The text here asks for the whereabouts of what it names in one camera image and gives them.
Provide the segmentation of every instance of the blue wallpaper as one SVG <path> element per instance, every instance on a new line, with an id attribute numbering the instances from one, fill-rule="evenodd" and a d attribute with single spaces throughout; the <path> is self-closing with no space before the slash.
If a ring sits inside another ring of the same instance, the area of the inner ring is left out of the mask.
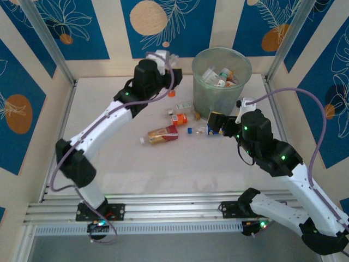
<path id="1" fill-rule="evenodd" d="M 317 0 L 284 60 L 290 72 L 334 0 Z"/>
<path id="2" fill-rule="evenodd" d="M 91 0 L 38 0 L 34 2 L 66 60 L 109 59 Z M 19 5 L 0 5 L 52 77 L 56 65 Z"/>
<path id="3" fill-rule="evenodd" d="M 0 40 L 0 167 L 18 175 L 46 95 Z"/>
<path id="4" fill-rule="evenodd" d="M 209 47 L 216 1 L 121 0 L 133 58 L 166 49 L 195 57 Z"/>
<path id="5" fill-rule="evenodd" d="M 5 208 L 0 206 L 0 224 L 1 224 L 1 221 L 4 217 L 4 215 L 5 215 Z"/>
<path id="6" fill-rule="evenodd" d="M 327 117 L 320 153 L 326 168 L 349 157 L 349 18 L 322 52 L 299 88 L 315 94 Z M 312 134 L 318 141 L 322 118 L 310 98 L 299 95 Z"/>
<path id="7" fill-rule="evenodd" d="M 245 56 L 274 56 L 300 0 L 246 0 L 233 49 Z"/>

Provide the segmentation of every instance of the cable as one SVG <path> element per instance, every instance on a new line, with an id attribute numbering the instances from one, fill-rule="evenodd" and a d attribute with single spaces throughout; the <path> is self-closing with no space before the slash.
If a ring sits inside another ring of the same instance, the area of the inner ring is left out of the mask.
<path id="1" fill-rule="evenodd" d="M 287 87 L 287 88 L 281 88 L 278 90 L 274 90 L 270 93 L 267 93 L 266 95 L 260 97 L 259 99 L 256 99 L 252 102 L 246 103 L 246 105 L 252 105 L 252 104 L 258 103 L 259 101 L 262 101 L 262 100 L 266 99 L 267 97 L 273 96 L 274 94 L 279 93 L 279 92 L 283 92 L 283 91 L 296 91 L 296 92 L 304 93 L 307 96 L 309 96 L 310 98 L 312 98 L 316 102 L 318 107 L 320 108 L 320 111 L 322 114 L 322 131 L 321 131 L 321 135 L 320 135 L 320 138 L 318 140 L 318 143 L 317 143 L 315 150 L 314 150 L 314 152 L 311 156 L 311 159 L 310 159 L 309 170 L 308 170 L 308 181 L 310 183 L 310 187 L 314 190 L 315 194 L 323 201 L 323 203 L 332 212 L 332 214 L 337 219 L 337 222 L 340 223 L 345 228 L 345 230 L 349 233 L 349 227 L 346 224 L 340 222 L 342 220 L 341 217 L 337 214 L 337 212 L 334 210 L 334 208 L 331 206 L 331 204 L 325 199 L 325 197 L 314 187 L 314 181 L 312 179 L 312 169 L 314 166 L 315 158 L 320 150 L 320 146 L 322 144 L 322 141 L 323 141 L 323 138 L 324 138 L 325 132 L 326 132 L 326 121 L 327 121 L 326 120 L 326 113 L 325 113 L 325 110 L 324 110 L 320 100 L 314 94 L 310 93 L 307 90 L 300 89 L 300 88 Z"/>
<path id="2" fill-rule="evenodd" d="M 241 152 L 240 152 L 240 143 L 238 143 L 238 154 L 241 158 L 241 160 L 246 164 L 246 165 L 254 165 L 255 164 L 255 159 L 252 157 L 252 164 L 249 164 L 245 161 L 245 159 L 242 157 Z"/>
<path id="3" fill-rule="evenodd" d="M 342 251 L 342 254 L 345 255 L 345 256 L 347 256 L 347 257 L 349 258 L 349 254 L 348 254 L 347 252 Z"/>
<path id="4" fill-rule="evenodd" d="M 61 168 L 62 164 L 64 163 L 64 161 L 69 157 L 69 155 L 72 153 L 72 151 L 74 149 L 76 149 L 76 147 L 80 144 L 80 142 L 82 142 L 99 124 L 101 124 L 106 118 L 108 118 L 110 115 L 112 115 L 114 112 L 116 112 L 117 110 L 124 108 L 126 106 L 131 106 L 131 105 L 141 105 L 141 104 L 149 104 L 149 103 L 153 103 L 156 101 L 159 101 L 160 99 L 164 98 L 165 96 L 168 95 L 168 93 L 172 90 L 173 85 L 175 83 L 175 74 L 173 72 L 173 69 L 171 67 L 171 65 L 168 63 L 168 61 L 166 61 L 162 56 L 158 55 L 157 53 L 154 52 L 147 52 L 147 55 L 153 55 L 156 56 L 157 58 L 161 59 L 162 61 L 164 61 L 165 65 L 168 67 L 169 71 L 170 71 L 170 75 L 171 75 L 171 83 L 170 83 L 170 87 L 168 88 L 168 90 L 162 94 L 161 96 L 157 97 L 157 98 L 153 98 L 151 100 L 145 100 L 145 101 L 137 101 L 137 102 L 129 102 L 123 105 L 118 106 L 117 108 L 111 110 L 108 115 L 104 115 L 103 117 L 101 117 L 97 122 L 95 122 L 94 125 L 92 125 L 89 130 L 86 131 L 86 133 L 84 133 L 84 135 L 81 137 L 81 139 L 79 141 L 77 141 L 75 144 L 73 144 L 73 146 L 65 153 L 65 155 L 62 157 L 62 159 L 58 162 L 56 168 L 54 169 L 53 173 L 52 173 L 52 177 L 50 180 L 50 188 L 53 192 L 60 192 L 62 190 L 65 190 L 67 188 L 74 188 L 75 192 L 77 193 L 77 195 L 80 197 L 80 199 L 82 200 L 82 202 L 89 208 L 92 210 L 93 213 L 95 213 L 98 217 L 100 217 L 101 219 L 103 219 L 110 227 L 111 229 L 115 232 L 115 236 L 117 237 L 117 230 L 116 228 L 113 226 L 113 224 L 111 222 L 109 222 L 108 219 L 106 219 L 101 213 L 99 213 L 96 209 L 94 209 L 86 200 L 85 198 L 81 195 L 81 193 L 79 192 L 78 187 L 75 184 L 70 184 L 61 188 L 55 188 L 53 183 L 55 181 L 55 178 L 57 176 L 57 173 L 59 171 L 59 169 Z M 93 239 L 91 239 L 91 242 L 95 242 L 95 243 L 100 243 L 100 244 L 112 244 L 116 241 L 117 238 L 114 238 L 111 241 L 107 241 L 107 242 L 101 242 L 101 241 L 95 241 Z"/>

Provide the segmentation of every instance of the white table surface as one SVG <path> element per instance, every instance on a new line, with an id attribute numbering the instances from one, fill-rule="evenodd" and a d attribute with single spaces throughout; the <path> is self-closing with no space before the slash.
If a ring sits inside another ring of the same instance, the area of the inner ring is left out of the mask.
<path id="1" fill-rule="evenodd" d="M 130 77 L 79 79 L 65 129 L 69 140 L 93 122 L 109 105 L 113 96 Z M 266 94 L 261 75 L 252 75 L 242 96 L 258 98 Z M 97 169 L 97 183 L 105 194 L 160 194 L 278 190 L 286 187 L 273 181 L 258 166 L 247 166 L 237 154 L 235 139 L 189 136 L 191 126 L 178 127 L 179 139 L 155 146 L 143 146 L 139 138 L 148 131 L 166 127 L 165 108 L 192 100 L 192 76 L 184 76 L 174 98 L 149 104 L 131 122 L 115 132 L 92 159 Z M 265 99 L 257 107 L 272 122 L 274 136 L 279 139 L 275 118 Z M 251 159 L 242 152 L 247 161 Z M 57 175 L 55 186 L 70 183 Z M 57 194 L 75 194 L 67 189 Z"/>

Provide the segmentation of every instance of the plastic trash can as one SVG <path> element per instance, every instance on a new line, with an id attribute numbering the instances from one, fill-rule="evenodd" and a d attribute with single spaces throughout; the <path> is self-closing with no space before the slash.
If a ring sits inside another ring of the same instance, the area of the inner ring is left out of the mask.
<path id="1" fill-rule="evenodd" d="M 205 83 L 202 75 L 211 67 L 215 68 L 217 74 L 223 68 L 232 70 L 239 84 L 233 87 L 215 87 Z M 251 78 L 252 66 L 241 53 L 216 47 L 203 50 L 194 58 L 192 73 L 194 75 L 194 108 L 202 118 L 207 119 L 212 111 L 224 115 L 232 112 L 243 87 Z"/>

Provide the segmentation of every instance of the plastic bottle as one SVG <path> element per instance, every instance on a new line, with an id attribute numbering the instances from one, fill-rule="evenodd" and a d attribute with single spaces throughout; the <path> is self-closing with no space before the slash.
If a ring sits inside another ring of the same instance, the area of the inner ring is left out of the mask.
<path id="1" fill-rule="evenodd" d="M 234 83 L 235 85 L 238 85 L 239 84 L 239 80 L 234 75 L 234 72 L 233 71 L 231 71 L 231 72 L 232 72 L 232 74 L 230 76 L 228 76 L 227 82 L 229 81 L 229 82 Z"/>
<path id="2" fill-rule="evenodd" d="M 233 75 L 234 73 L 232 71 L 230 71 L 227 68 L 223 68 L 222 71 L 220 72 L 219 76 L 217 77 L 217 84 L 216 87 L 225 87 L 225 83 L 227 81 L 228 78 L 230 78 L 231 75 Z"/>
<path id="3" fill-rule="evenodd" d="M 234 83 L 231 82 L 231 81 L 226 81 L 225 87 L 233 87 L 233 86 L 236 86 L 236 84 L 234 84 Z"/>
<path id="4" fill-rule="evenodd" d="M 203 73 L 202 78 L 204 82 L 209 85 L 215 85 L 217 83 L 218 75 L 213 71 L 215 66 L 208 68 L 205 73 Z"/>
<path id="5" fill-rule="evenodd" d="M 198 124 L 194 127 L 189 127 L 188 134 L 195 134 L 200 136 L 220 135 L 222 134 L 222 130 L 219 130 L 219 132 L 213 132 L 208 124 Z"/>
<path id="6" fill-rule="evenodd" d="M 164 116 L 169 117 L 176 114 L 182 114 L 182 113 L 189 114 L 193 112 L 195 112 L 195 110 L 192 102 L 185 102 L 185 103 L 176 104 L 173 108 L 165 109 Z"/>
<path id="7" fill-rule="evenodd" d="M 200 114 L 198 112 L 174 114 L 171 116 L 171 123 L 175 126 L 182 126 L 188 124 L 188 122 L 193 123 L 198 120 L 200 120 Z"/>
<path id="8" fill-rule="evenodd" d="M 151 144 L 156 145 L 159 143 L 165 143 L 178 139 L 177 128 L 174 125 L 159 128 L 148 132 L 148 135 L 140 138 L 141 144 Z"/>

